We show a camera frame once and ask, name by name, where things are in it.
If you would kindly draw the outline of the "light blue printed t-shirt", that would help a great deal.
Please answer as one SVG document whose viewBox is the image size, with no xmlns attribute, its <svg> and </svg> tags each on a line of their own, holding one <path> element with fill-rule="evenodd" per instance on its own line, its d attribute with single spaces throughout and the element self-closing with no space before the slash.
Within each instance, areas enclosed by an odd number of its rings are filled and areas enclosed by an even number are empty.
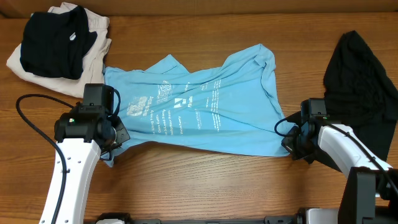
<svg viewBox="0 0 398 224">
<path fill-rule="evenodd" d="M 107 85 L 129 140 L 113 151 L 159 142 L 247 156 L 283 157 L 291 129 L 277 97 L 274 54 L 261 44 L 220 67 L 189 72 L 168 55 L 147 70 L 108 67 Z"/>
</svg>

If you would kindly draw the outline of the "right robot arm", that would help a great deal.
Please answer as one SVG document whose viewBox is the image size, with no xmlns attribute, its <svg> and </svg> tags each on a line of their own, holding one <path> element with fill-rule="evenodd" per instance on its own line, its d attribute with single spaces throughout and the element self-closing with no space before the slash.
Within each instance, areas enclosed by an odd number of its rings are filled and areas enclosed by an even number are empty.
<svg viewBox="0 0 398 224">
<path fill-rule="evenodd" d="M 301 208 L 287 223 L 397 223 L 397 169 L 378 158 L 351 127 L 330 119 L 321 98 L 309 98 L 286 117 L 292 129 L 281 145 L 293 160 L 318 161 L 346 177 L 339 208 Z"/>
</svg>

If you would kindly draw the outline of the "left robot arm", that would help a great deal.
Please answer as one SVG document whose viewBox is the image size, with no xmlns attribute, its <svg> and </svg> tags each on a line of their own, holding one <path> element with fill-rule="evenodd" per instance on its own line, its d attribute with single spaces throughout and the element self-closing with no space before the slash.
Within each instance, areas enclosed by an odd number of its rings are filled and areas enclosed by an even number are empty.
<svg viewBox="0 0 398 224">
<path fill-rule="evenodd" d="M 55 123 L 56 155 L 41 223 L 83 223 L 91 178 L 104 154 L 130 139 L 118 116 L 119 92 L 105 84 L 85 85 L 83 101 Z"/>
</svg>

